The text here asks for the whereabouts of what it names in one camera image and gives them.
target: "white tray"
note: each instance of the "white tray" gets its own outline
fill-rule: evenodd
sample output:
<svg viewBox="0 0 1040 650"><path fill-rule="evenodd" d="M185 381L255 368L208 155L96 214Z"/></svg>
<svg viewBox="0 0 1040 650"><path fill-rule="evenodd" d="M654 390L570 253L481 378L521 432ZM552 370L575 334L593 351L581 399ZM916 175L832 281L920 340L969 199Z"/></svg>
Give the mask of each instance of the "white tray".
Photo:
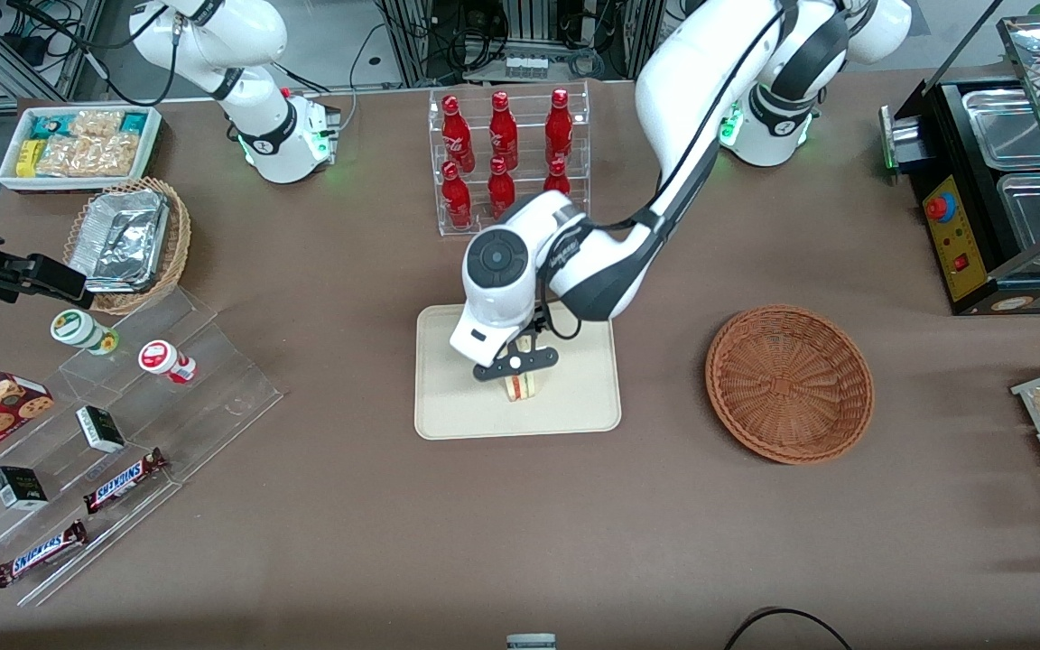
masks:
<svg viewBox="0 0 1040 650"><path fill-rule="evenodd" d="M18 162L18 151L22 149L22 144L28 139L34 122L42 116L66 115L81 110L93 111L123 111L127 113L144 113L147 115L147 123L144 124L144 132L139 135L139 151L135 152L135 161L131 165L131 174L127 176L95 176L87 178L54 178L54 177L32 177L24 178L16 176L16 163ZM160 112L155 108L145 106L129 106L128 104L89 104L89 106L45 106L41 108L26 108L21 115L18 115L16 132L10 136L10 146L3 156L3 164L0 165L0 184L4 188L14 189L16 192L75 192L80 189L102 189L119 185L124 181L137 181L147 172L147 165L152 160L152 152L155 149L155 139L160 128Z"/></svg>
<svg viewBox="0 0 1040 650"><path fill-rule="evenodd" d="M607 432L620 424L612 322L584 322L570 341L541 334L537 345L553 346L561 361L536 371L536 396L509 401L503 380L477 382L473 362L448 344L462 309L437 305L416 319L416 433L422 439ZM569 310L551 309L560 328L574 327Z"/></svg>

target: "beige tray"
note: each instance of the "beige tray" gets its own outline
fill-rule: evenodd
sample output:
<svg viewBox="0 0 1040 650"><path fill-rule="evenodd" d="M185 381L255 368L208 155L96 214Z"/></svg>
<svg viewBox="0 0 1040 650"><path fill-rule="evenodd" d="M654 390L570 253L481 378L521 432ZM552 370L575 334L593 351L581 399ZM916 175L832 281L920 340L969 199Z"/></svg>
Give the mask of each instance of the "beige tray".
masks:
<svg viewBox="0 0 1040 650"><path fill-rule="evenodd" d="M463 305L437 305L416 320L416 433L428 440L482 439L607 432L620 424L620 388L612 322L584 322L580 336L564 341L551 332L537 344L551 345L561 361L537 370L536 396L509 402L503 381L477 382L473 363L451 349L448 338ZM557 328L573 328L561 304L552 306Z"/></svg>

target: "red switch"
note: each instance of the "red switch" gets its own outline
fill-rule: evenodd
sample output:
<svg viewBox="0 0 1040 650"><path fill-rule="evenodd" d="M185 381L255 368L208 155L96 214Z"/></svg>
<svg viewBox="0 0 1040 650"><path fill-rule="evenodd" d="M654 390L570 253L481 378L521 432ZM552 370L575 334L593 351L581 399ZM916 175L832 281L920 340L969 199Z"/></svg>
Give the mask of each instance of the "red switch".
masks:
<svg viewBox="0 0 1040 650"><path fill-rule="evenodd" d="M946 209L948 209L948 206L945 204L945 199L941 197L934 197L926 202L926 216L934 219L934 222L945 216Z"/></svg>

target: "red bottle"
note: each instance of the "red bottle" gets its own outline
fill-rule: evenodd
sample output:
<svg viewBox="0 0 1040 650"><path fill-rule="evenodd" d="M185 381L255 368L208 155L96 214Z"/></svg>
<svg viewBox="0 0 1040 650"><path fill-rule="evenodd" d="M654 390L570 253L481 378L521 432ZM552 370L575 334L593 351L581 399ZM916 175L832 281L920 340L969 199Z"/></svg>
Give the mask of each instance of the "red bottle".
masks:
<svg viewBox="0 0 1040 650"><path fill-rule="evenodd" d="M499 222L503 211L517 202L517 186L509 176L503 156L492 157L492 177L488 179L488 197L492 201L492 218Z"/></svg>
<svg viewBox="0 0 1040 650"><path fill-rule="evenodd" d="M517 136L517 119L509 109L509 94L492 93L492 122L488 124L492 137L492 155L502 156L508 168L520 164L520 139Z"/></svg>
<svg viewBox="0 0 1040 650"><path fill-rule="evenodd" d="M444 107L444 148L448 159L460 165L465 174L475 168L475 156L471 153L471 129L468 121L460 114L460 102L454 96L446 96L441 101Z"/></svg>
<svg viewBox="0 0 1040 650"><path fill-rule="evenodd" d="M460 168L453 161L444 161L441 173L444 175L441 192L444 194L444 206L451 219L451 227L464 230L471 226L471 194L468 193L468 185L460 178Z"/></svg>
<svg viewBox="0 0 1040 650"><path fill-rule="evenodd" d="M548 178L544 180L544 190L548 192L549 189L560 189L565 197L572 193L569 178L565 176L565 159L555 159L548 163Z"/></svg>
<svg viewBox="0 0 1040 650"><path fill-rule="evenodd" d="M572 154L572 113L569 112L569 92L557 87L552 90L552 110L544 123L544 157L548 164L561 157L569 160Z"/></svg>

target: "round basket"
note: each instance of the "round basket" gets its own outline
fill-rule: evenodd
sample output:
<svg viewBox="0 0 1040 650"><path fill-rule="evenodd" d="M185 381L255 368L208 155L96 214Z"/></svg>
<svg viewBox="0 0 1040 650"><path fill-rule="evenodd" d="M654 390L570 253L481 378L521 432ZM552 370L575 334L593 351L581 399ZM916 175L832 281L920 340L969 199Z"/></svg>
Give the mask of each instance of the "round basket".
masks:
<svg viewBox="0 0 1040 650"><path fill-rule="evenodd" d="M833 460L869 425L869 366L816 313L769 305L732 317L705 358L705 388L746 447L790 465Z"/></svg>
<svg viewBox="0 0 1040 650"><path fill-rule="evenodd" d="M182 205L179 194L165 182L155 180L155 178L140 178L138 181L123 182L114 188L107 188L103 193L119 194L123 192L133 192L137 189L153 189L165 196L171 201L171 213L167 217L167 231L162 239L162 252L160 254L160 271L155 279L152 288L141 293L95 293L95 304L92 309L111 313L114 316L126 316L136 308L150 302L157 302L166 296L171 289L179 283L182 276L182 267L187 263L187 246L190 245L190 216L187 214L187 206ZM71 254L74 252L75 242L79 239L79 228L82 228L83 217L86 215L86 206L79 210L79 216L75 218L74 226L71 227L71 235L67 237L67 243L62 246L62 263L71 262Z"/></svg>

